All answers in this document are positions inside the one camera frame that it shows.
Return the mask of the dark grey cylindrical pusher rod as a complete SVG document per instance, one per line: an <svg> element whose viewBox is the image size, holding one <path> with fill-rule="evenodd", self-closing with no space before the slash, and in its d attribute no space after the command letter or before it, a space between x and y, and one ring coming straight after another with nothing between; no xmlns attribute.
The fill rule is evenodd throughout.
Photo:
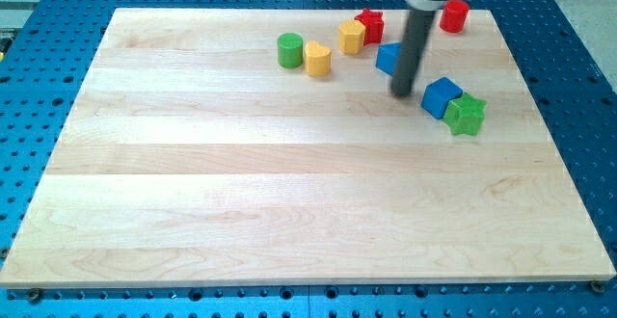
<svg viewBox="0 0 617 318"><path fill-rule="evenodd" d="M409 11L389 85L391 93L397 97L406 97L412 92L435 13L415 8Z"/></svg>

